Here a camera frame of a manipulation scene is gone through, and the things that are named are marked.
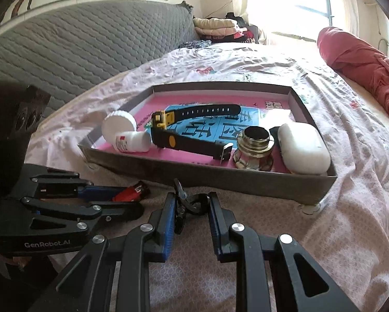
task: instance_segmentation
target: red lighter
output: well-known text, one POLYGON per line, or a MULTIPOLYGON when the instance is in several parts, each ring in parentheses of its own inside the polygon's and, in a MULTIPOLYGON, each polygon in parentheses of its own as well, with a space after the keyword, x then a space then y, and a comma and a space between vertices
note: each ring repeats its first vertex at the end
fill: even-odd
POLYGON ((133 202, 140 201, 146 198, 150 194, 147 184, 141 180, 130 187, 127 187, 124 191, 117 194, 112 198, 113 202, 133 202))

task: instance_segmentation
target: gray tray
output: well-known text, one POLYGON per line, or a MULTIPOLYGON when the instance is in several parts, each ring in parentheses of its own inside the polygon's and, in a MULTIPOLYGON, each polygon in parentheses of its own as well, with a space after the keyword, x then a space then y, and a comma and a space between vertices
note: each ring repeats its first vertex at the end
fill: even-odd
MULTIPOLYGON (((138 106, 154 94, 185 90, 238 90, 259 93, 276 93, 288 98, 289 108, 297 122, 316 127, 310 113, 297 93, 287 86, 246 82, 190 82, 152 86, 125 103, 120 109, 136 112, 138 106)), ((337 178, 333 163, 327 175, 295 175, 265 171, 231 169, 212 165, 179 163, 96 150, 95 142, 102 136, 100 126, 90 132, 79 144, 90 163, 99 164, 116 173, 172 185, 178 178, 185 187, 210 186, 251 195, 291 199, 305 205, 315 205, 329 191, 337 178)))

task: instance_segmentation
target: white bottle cap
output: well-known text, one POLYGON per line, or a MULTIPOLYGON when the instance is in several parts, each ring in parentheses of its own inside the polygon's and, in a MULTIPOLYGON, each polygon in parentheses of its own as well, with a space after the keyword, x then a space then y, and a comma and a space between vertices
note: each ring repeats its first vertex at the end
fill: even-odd
POLYGON ((123 110, 110 113, 102 122, 102 136, 105 141, 113 146, 119 133, 136 130, 137 122, 129 112, 123 110))
POLYGON ((126 131, 116 136, 113 146, 120 153, 146 153, 151 147, 151 136, 146 131, 126 131))

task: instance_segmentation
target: bed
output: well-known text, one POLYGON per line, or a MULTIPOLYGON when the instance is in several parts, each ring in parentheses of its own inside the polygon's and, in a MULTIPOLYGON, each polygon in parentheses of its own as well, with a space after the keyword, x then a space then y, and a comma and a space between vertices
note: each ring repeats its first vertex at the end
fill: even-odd
MULTIPOLYGON (((379 310, 389 296, 389 117, 363 88, 345 81, 320 56, 242 43, 177 49, 125 70, 53 109, 32 137, 26 162, 77 171, 97 185, 131 185, 135 180, 87 163, 77 144, 146 87, 188 81, 291 86, 318 125, 337 170, 327 200, 305 207, 220 189, 188 192, 217 191, 222 207, 258 233, 290 233, 361 311, 379 310)), ((139 220, 101 233, 115 237, 145 223, 169 190, 152 185, 139 220)), ((152 311, 235 311, 235 266, 217 262, 211 238, 204 237, 207 229, 206 217, 189 217, 170 260, 150 266, 152 311)), ((54 255, 52 261, 60 270, 72 257, 54 255)))

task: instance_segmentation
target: folded clothes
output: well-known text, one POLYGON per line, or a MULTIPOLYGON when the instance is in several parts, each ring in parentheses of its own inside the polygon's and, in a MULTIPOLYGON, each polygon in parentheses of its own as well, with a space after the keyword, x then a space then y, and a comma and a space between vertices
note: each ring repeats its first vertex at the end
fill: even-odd
POLYGON ((247 31, 247 28, 231 27, 231 28, 218 28, 218 29, 202 29, 195 27, 197 34, 210 35, 210 36, 228 36, 236 34, 240 31, 247 31))
POLYGON ((211 36, 211 35, 200 35, 202 40, 210 40, 212 43, 224 43, 224 42, 236 42, 236 43, 255 43, 254 38, 247 38, 245 35, 228 35, 228 36, 211 36))
POLYGON ((237 21, 230 20, 229 18, 193 18, 195 27, 201 29, 219 29, 219 28, 232 28, 238 25, 237 21))
POLYGON ((238 23, 238 26, 240 27, 246 27, 248 25, 241 16, 235 16, 233 12, 227 13, 226 18, 231 18, 232 20, 235 20, 238 23))
POLYGON ((246 36, 246 38, 254 38, 253 32, 250 30, 244 31, 243 34, 246 36))

